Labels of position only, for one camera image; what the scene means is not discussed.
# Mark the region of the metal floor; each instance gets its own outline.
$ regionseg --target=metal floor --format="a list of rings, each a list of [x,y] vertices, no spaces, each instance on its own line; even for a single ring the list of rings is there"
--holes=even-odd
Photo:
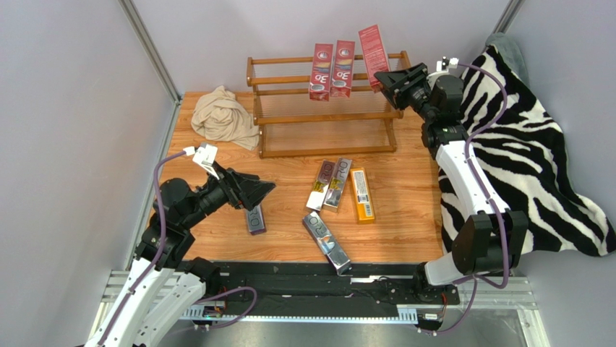
[[[453,324],[461,312],[449,309],[445,324]],[[324,323],[240,322],[208,333],[174,331],[191,326],[179,321],[159,346],[161,347],[477,347],[527,346],[518,313],[514,309],[478,309],[452,333],[429,337],[418,334],[415,327],[403,325],[363,325]]]

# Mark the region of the zebra print blanket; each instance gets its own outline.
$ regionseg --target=zebra print blanket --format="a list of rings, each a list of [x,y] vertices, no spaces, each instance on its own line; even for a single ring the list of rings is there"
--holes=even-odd
[[[565,137],[535,95],[511,71],[495,47],[473,62],[504,82],[508,109],[499,121],[473,140],[479,165],[512,210],[529,217],[523,253],[576,249],[602,256],[616,249],[616,234],[603,210],[576,194],[567,175]],[[500,110],[499,87],[487,76],[466,71],[462,124],[469,134]],[[442,192],[442,240],[451,250],[464,219],[461,204],[445,173]]]

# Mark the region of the wooden table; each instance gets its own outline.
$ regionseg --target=wooden table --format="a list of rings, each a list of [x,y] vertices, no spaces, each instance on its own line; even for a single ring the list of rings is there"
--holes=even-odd
[[[204,94],[184,96],[169,154],[206,141],[190,125],[194,106]],[[237,98],[252,112],[251,93],[237,93]],[[423,262],[442,255],[437,165],[422,145],[421,125],[421,118],[407,111],[403,119],[394,121],[397,152],[345,156],[353,160],[354,167],[366,168],[377,221],[368,225],[356,223],[349,184],[338,214],[322,211],[321,217],[352,262]],[[301,128],[294,129],[287,129],[286,136],[315,140],[303,134]],[[374,130],[357,131],[372,133]],[[321,162],[336,161],[337,157],[259,159],[257,150],[251,152],[230,142],[210,143],[218,146],[216,160],[223,167],[276,183],[277,187],[262,203],[268,232],[251,236],[244,211],[226,205],[191,230],[196,241],[187,258],[325,262],[301,219],[308,213],[306,201]],[[161,181],[173,177],[186,180],[191,187],[203,185],[207,180],[205,170],[188,157],[165,165]]]

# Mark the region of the box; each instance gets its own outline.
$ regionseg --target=box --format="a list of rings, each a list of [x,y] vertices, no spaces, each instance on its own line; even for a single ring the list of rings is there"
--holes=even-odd
[[[312,57],[312,73],[308,94],[310,100],[330,100],[330,73],[332,68],[333,45],[317,43]]]
[[[334,162],[328,160],[323,161],[321,169],[315,179],[315,183],[312,185],[312,191],[308,197],[306,207],[312,208],[315,211],[321,211],[323,200],[325,200],[325,195],[328,193],[334,166]]]
[[[359,42],[362,45],[370,87],[376,93],[381,88],[379,81],[375,77],[375,72],[389,71],[389,60],[387,52],[383,48],[379,26],[373,25],[359,31]]]
[[[318,213],[312,211],[304,217],[302,222],[310,236],[312,236],[312,239],[321,248],[321,252],[327,257],[330,264],[333,265],[338,276],[351,268],[351,260],[342,250],[330,229],[325,226]]]
[[[353,182],[357,223],[374,223],[375,206],[372,204],[372,195],[370,195],[370,188],[368,187],[366,170],[364,168],[352,168],[351,181]]]
[[[338,206],[340,206],[342,192],[344,191],[344,184],[346,183],[348,172],[351,170],[351,163],[351,159],[338,158],[338,162],[333,169],[328,193],[325,195],[325,202],[323,203],[324,210],[338,212]]]
[[[246,212],[246,223],[248,225],[248,232],[251,235],[263,234],[267,231],[265,228],[265,219],[263,219],[263,211],[261,205],[255,206],[251,211],[244,210]]]
[[[355,62],[355,41],[338,40],[335,44],[335,58],[332,73],[332,98],[350,98]]]

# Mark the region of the red toothpaste box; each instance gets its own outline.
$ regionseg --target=red toothpaste box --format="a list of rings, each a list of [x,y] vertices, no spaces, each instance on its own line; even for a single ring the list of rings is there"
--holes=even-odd
[[[317,43],[315,56],[312,57],[312,74],[308,94],[310,100],[330,100],[330,73],[332,68],[333,45]]]
[[[375,72],[389,71],[387,53],[383,48],[381,33],[378,25],[373,25],[359,31],[359,42],[364,52],[364,62],[368,71],[370,87],[374,92],[380,91],[380,83],[375,77]]]
[[[353,83],[355,41],[338,40],[335,44],[335,59],[332,73],[332,98],[350,98]]]

